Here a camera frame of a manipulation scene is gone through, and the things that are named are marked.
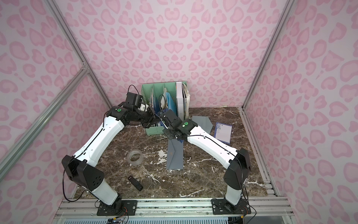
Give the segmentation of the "white folder in organizer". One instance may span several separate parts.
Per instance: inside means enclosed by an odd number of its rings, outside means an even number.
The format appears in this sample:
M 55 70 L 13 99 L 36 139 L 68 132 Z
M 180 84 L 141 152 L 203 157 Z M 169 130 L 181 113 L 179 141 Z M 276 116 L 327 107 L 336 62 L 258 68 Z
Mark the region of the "white folder in organizer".
M 182 82 L 176 82 L 176 102 L 177 102 L 178 117 L 182 121 L 184 121 L 184 119 L 185 119 L 185 109 L 184 109 L 184 96 L 183 96 Z

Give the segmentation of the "small black device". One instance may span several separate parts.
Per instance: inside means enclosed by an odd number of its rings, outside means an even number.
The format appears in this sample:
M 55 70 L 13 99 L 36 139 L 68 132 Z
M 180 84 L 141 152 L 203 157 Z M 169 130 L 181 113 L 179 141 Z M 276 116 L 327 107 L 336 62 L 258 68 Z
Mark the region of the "small black device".
M 143 190 L 143 185 L 137 179 L 135 179 L 132 175 L 128 177 L 128 180 L 138 191 Z

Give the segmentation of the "white letter paper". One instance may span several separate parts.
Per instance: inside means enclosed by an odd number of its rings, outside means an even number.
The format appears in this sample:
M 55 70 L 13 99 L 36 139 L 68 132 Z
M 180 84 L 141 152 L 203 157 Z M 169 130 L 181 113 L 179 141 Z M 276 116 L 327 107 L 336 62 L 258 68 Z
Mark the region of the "white letter paper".
M 214 138 L 225 143 L 230 144 L 232 133 L 232 125 L 217 122 L 215 125 Z

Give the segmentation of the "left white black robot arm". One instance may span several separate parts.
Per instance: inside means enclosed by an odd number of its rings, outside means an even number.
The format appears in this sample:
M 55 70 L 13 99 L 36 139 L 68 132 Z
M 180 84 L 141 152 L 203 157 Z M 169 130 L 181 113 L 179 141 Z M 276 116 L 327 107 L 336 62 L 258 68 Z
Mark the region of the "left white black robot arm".
M 105 113 L 102 124 L 90 139 L 73 156 L 66 155 L 62 159 L 64 174 L 72 182 L 84 187 L 103 204 L 114 208 L 120 207 L 120 196 L 96 166 L 114 137 L 132 121 L 148 128 L 155 121 L 155 111 L 151 107 L 141 111 L 128 104 L 112 107 Z

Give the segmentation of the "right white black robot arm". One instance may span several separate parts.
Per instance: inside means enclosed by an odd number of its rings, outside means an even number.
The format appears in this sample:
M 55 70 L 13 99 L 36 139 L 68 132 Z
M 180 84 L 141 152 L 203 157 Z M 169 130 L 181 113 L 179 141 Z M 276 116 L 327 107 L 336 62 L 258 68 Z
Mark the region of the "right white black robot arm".
M 191 119 L 181 120 L 172 110 L 158 113 L 164 124 L 163 133 L 168 139 L 183 140 L 204 150 L 215 158 L 225 169 L 224 182 L 227 192 L 226 204 L 235 207 L 243 194 L 244 183 L 251 172 L 251 162 L 246 149 L 235 149 L 220 142 Z

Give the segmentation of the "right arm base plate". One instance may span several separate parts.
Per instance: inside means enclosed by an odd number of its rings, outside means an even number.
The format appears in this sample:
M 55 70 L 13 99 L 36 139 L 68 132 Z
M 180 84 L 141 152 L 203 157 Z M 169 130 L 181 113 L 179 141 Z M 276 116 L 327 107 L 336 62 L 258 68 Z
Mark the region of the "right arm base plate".
M 251 214 L 250 205 L 247 200 L 240 199 L 237 205 L 232 205 L 225 198 L 224 199 L 211 199 L 211 205 L 214 215 L 243 215 Z

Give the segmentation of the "green file organizer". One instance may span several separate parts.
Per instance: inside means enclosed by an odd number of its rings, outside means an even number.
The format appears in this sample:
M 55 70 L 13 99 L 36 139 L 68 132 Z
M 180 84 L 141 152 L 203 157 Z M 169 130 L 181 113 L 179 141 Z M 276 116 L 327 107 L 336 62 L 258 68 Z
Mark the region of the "green file organizer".
M 167 108 L 166 92 L 171 94 L 174 102 L 176 102 L 176 82 L 143 84 L 141 87 L 141 95 L 146 104 L 152 107 L 155 113 L 160 111 L 166 112 Z

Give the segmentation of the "aluminium front rail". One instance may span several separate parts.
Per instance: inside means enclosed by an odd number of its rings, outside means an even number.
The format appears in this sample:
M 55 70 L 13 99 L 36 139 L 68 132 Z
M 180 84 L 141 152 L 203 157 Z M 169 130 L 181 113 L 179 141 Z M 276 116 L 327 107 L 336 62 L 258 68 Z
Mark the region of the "aluminium front rail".
M 159 218 L 159 217 L 215 217 L 210 198 L 140 198 L 135 205 L 126 205 L 124 211 L 132 212 L 130 218 Z M 66 218 L 98 218 L 97 210 L 100 205 L 95 199 L 80 199 L 69 203 L 62 201 L 55 214 L 54 220 Z M 259 216 L 293 216 L 293 209 L 285 197 L 251 197 L 249 207 L 246 206 L 240 214 L 219 214 L 219 217 Z

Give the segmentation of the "stack of papers right slot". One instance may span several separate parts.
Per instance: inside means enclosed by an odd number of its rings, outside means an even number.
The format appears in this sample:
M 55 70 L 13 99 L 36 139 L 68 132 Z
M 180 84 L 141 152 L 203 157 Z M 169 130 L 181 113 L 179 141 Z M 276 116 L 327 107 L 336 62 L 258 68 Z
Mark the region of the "stack of papers right slot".
M 183 98 L 184 98 L 184 118 L 188 119 L 189 118 L 189 104 L 190 104 L 190 94 L 189 94 L 189 90 L 186 84 L 182 83 L 182 88 L 183 88 Z

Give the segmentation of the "clear tape roll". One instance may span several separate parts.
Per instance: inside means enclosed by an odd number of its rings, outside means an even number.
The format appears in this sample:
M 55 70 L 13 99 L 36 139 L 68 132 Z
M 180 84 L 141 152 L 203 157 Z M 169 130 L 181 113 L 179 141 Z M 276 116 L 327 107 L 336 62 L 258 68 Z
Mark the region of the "clear tape roll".
M 132 166 L 139 166 L 142 164 L 144 156 L 141 150 L 134 149 L 127 154 L 126 160 Z

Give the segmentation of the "light teal envelope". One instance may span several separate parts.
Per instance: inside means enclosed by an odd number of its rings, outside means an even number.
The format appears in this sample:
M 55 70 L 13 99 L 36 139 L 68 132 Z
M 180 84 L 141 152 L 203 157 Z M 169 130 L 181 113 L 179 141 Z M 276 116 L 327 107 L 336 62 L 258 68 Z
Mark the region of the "light teal envelope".
M 211 133 L 213 124 L 208 116 L 193 116 L 192 121 L 197 123 L 208 134 Z

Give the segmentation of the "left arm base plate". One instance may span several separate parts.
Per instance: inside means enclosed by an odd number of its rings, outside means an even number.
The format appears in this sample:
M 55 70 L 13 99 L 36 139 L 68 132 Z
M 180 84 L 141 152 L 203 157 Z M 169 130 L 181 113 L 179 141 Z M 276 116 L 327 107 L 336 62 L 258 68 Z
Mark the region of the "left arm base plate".
M 134 216 L 136 213 L 138 201 L 137 200 L 122 200 L 119 199 L 113 205 L 107 205 L 100 201 L 97 210 L 97 216 Z

